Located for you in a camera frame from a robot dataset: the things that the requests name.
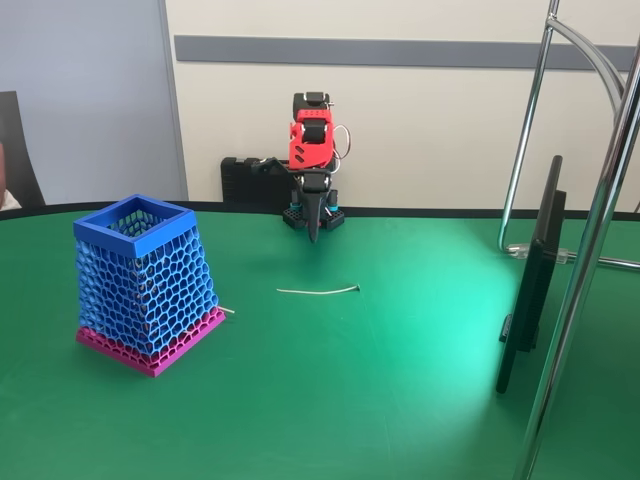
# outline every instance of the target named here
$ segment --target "wire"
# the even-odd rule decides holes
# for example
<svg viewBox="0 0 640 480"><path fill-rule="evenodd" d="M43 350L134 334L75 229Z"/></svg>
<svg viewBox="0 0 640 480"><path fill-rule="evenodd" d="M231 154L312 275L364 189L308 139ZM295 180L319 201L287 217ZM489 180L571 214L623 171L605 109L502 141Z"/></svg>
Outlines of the wire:
<svg viewBox="0 0 640 480"><path fill-rule="evenodd" d="M333 141L333 157L336 160L336 168L331 172L332 175L334 173L336 173L338 170L340 170L340 165L342 163L342 160L347 158L347 155L349 155L349 152L351 151L351 132L349 131L349 129L347 127L345 127L344 125L340 124L340 125L336 125L335 127L333 127L333 133L335 133L336 130L338 130L339 128L344 130L344 133L345 133L345 136L346 136L346 139L347 139L347 151L344 153L344 155L340 155L340 153L336 149L336 142L335 142L335 140Z"/></svg>
<svg viewBox="0 0 640 480"><path fill-rule="evenodd" d="M350 292L352 290L360 290L360 285L354 285L353 287L343 288L342 290L330 290L328 292L307 292L304 290L283 290L281 288L276 288L277 291L282 293L299 293L301 295L333 295L335 293L344 293Z"/></svg>

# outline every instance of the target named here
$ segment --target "gray stripe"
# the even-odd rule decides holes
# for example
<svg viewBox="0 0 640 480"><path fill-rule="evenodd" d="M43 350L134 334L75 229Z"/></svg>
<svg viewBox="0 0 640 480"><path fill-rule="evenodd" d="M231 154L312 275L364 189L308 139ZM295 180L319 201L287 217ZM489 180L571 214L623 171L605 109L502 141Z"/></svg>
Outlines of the gray stripe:
<svg viewBox="0 0 640 480"><path fill-rule="evenodd" d="M441 42L175 36L181 62L285 63L375 67L534 68L537 43ZM629 71L634 47L599 47L620 71ZM547 68L592 70L573 45L551 46Z"/></svg>

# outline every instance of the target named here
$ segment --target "red robot arm part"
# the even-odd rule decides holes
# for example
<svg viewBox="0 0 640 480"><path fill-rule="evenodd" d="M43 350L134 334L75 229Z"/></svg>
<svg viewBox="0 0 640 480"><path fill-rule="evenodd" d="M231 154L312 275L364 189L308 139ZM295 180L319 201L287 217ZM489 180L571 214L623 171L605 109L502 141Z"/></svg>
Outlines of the red robot arm part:
<svg viewBox="0 0 640 480"><path fill-rule="evenodd" d="M333 158L331 111L299 110L296 123L291 125L290 137L290 170L326 167Z"/></svg>

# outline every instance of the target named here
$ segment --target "chrome frame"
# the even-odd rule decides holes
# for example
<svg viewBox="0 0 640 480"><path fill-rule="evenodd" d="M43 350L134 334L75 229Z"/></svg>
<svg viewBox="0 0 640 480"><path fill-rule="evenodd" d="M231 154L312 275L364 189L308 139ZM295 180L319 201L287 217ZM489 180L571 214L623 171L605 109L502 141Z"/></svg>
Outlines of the chrome frame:
<svg viewBox="0 0 640 480"><path fill-rule="evenodd" d="M511 176L511 184L509 185L505 212L502 218L503 221L500 228L498 245L501 250L505 250L507 252L509 250L504 248L504 236L511 209L513 207L515 187L517 186L520 169L522 167L524 151L529 137L531 120L533 118L533 112L535 111L535 104L540 89L540 82L542 80L542 71L544 70L544 63L548 53L549 44L551 42L551 32L553 29L557 29L559 33L561 33L560 30L563 30L563 35L566 33L566 38L572 42L574 42L574 40L578 40L580 45L577 45L576 43L574 44L576 44L576 46L581 50L583 47L587 47L591 50L589 55L587 55L584 50L583 53L587 55L587 58L589 58L590 61L593 60L592 63L603 80L605 80L605 85L612 99L612 104L614 105L614 108L616 108L615 98L616 91L619 90L619 74L615 75L611 71L611 69L613 69L611 64L600 52L597 52L595 47L592 48L590 42L586 41L586 39L577 34L577 32L574 32L568 27L557 22L555 16L558 9L558 3L559 0L551 0L549 5L549 17L545 25L545 32L540 48L540 58L538 60L538 67L536 68L536 74L534 76L522 136L520 138L520 144L518 145L518 154L516 156L514 171ZM638 136L638 130L640 129L640 40L638 41L638 46L636 48L636 53L631 65L626 86L624 86L620 92L619 98L620 100L617 103L618 107L615 112L615 123L611 134L611 140L609 142L609 148L607 150L602 173L600 174L600 179L598 180L589 216L587 217L587 224L582 235L582 240L580 241L578 253L572 254L575 265L562 301L562 307L560 308L560 313L558 315L558 322L553 333L549 353L547 354L540 384L538 385L538 390L536 392L536 398L534 400L533 409L531 411L531 416L529 417L529 423L525 433L524 445L513 475L514 480L529 480L533 473L533 468L542 442L542 435L549 423L549 410L555 400L558 381L564 370L567 355L575 334L576 325L584 308L587 294L591 286L591 281L593 280L593 275L598 263L630 269L637 269L640 267L640 264L637 262L600 257L604 239L607 234L609 224L611 223L611 218L613 217L615 204L618 200L620 189L622 188L622 182L631 159L633 146Z"/></svg>
<svg viewBox="0 0 640 480"><path fill-rule="evenodd" d="M533 124L533 116L535 114L538 97L540 95L540 87L542 85L542 78L544 76L553 32L556 31L567 40L569 40L583 53L583 55L587 58L587 60L589 60L591 65L593 65L593 68L596 70L598 75L600 75L600 78L602 79L602 82L604 83L604 86L607 90L609 100L611 101L611 107L614 112L614 117L620 110L620 102L625 90L624 80L622 76L609 61L609 59L587 38L585 38L583 35L575 31L571 27L568 27L567 25L564 25L562 22L557 20L556 15L558 13L559 3L560 0L551 0L549 4L547 20L545 22L542 42L540 45L540 53L538 55L538 61L536 63L536 70L533 76L533 84L531 85L531 92L529 94L529 101L527 103L527 110L524 117L522 132L520 133L520 141L518 142L516 158L513 164L513 170L511 172L509 189L507 190L507 198L505 200L504 210L502 212L502 220L500 222L500 231L498 234L498 249L510 255L515 255L519 249L519 246L517 244L508 246L505 245L505 238L507 235L509 220L511 219L511 212L513 210L513 203L516 197L518 181L520 180L522 164L524 163L527 143L529 142L531 125ZM567 257L569 261L575 261L576 254L575 252L568 252ZM640 262L636 262L634 260L602 257L598 260L598 262L601 265L607 265L610 267L619 267L629 270L640 270Z"/></svg>

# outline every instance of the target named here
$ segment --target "green tabletop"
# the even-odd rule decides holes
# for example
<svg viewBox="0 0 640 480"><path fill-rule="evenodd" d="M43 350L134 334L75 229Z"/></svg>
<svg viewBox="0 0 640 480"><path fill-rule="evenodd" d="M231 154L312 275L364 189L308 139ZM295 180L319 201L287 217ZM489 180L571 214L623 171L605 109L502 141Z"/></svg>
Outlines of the green tabletop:
<svg viewBox="0 0 640 480"><path fill-rule="evenodd" d="M349 218L311 245L277 216L199 213L237 313L153 379L74 340L85 213L0 221L0 479L511 479L571 266L498 396L524 263L497 219ZM604 253L639 244L614 222ZM534 479L640 478L639 304L640 275L598 270Z"/></svg>

